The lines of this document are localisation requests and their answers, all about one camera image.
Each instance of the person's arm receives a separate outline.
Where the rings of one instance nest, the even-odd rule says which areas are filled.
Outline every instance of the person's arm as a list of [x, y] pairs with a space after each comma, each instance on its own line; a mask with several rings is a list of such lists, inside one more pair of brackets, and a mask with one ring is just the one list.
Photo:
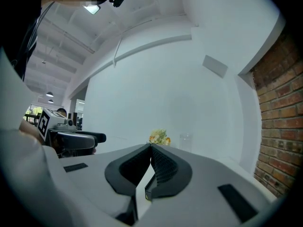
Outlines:
[[29, 134], [29, 135], [33, 136], [34, 138], [36, 138], [41, 143], [41, 145], [45, 144], [44, 140], [42, 139], [42, 137], [39, 134], [38, 128], [36, 128], [35, 126], [30, 124], [26, 120], [24, 120], [24, 119], [22, 120], [19, 130], [25, 134]]

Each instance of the person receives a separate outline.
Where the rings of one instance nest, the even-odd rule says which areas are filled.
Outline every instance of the person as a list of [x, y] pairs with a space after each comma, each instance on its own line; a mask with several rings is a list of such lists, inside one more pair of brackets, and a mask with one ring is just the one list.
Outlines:
[[66, 112], [66, 110], [64, 108], [58, 108], [57, 112], [59, 114], [61, 114], [62, 116], [64, 116], [65, 118], [67, 117], [67, 112]]
[[[3, 9], [2, 17], [5, 20], [2, 30], [5, 31], [1, 38], [1, 46], [3, 46], [10, 63], [14, 67], [16, 73], [24, 80], [28, 59], [36, 47], [36, 34], [32, 35], [39, 16], [41, 15], [41, 7], [49, 2], [58, 2], [70, 6], [85, 5], [87, 1], [97, 0], [4, 0], [9, 9]], [[41, 138], [35, 126], [29, 122], [22, 120], [20, 131], [35, 137], [41, 144]]]

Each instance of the ceiling light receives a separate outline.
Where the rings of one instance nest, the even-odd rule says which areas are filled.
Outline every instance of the ceiling light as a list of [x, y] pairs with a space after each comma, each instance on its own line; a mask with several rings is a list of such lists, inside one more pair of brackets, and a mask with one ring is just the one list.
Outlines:
[[53, 93], [52, 92], [48, 92], [46, 95], [50, 96], [50, 97], [53, 97]]
[[95, 14], [99, 11], [100, 6], [99, 5], [91, 5], [89, 4], [88, 6], [84, 6], [84, 8], [90, 12], [91, 14]]

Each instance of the black slot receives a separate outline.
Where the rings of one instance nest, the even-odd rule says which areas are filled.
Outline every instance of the black slot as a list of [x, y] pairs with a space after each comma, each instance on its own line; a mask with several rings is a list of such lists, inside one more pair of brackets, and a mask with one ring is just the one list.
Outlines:
[[86, 167], [88, 167], [88, 165], [86, 165], [85, 163], [80, 163], [80, 164], [75, 164], [75, 165], [71, 165], [71, 166], [65, 166], [63, 168], [66, 172], [72, 172], [72, 171], [80, 170], [80, 169], [86, 168]]
[[242, 223], [257, 215], [258, 212], [232, 185], [222, 185], [218, 189]]

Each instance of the black hair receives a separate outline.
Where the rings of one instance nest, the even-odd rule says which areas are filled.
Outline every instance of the black hair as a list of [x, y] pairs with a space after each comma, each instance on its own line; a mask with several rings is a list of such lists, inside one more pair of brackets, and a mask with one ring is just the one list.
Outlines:
[[57, 112], [59, 112], [59, 111], [65, 112], [65, 114], [67, 115], [67, 112], [66, 112], [66, 110], [65, 110], [64, 108], [59, 108], [59, 109], [57, 109]]

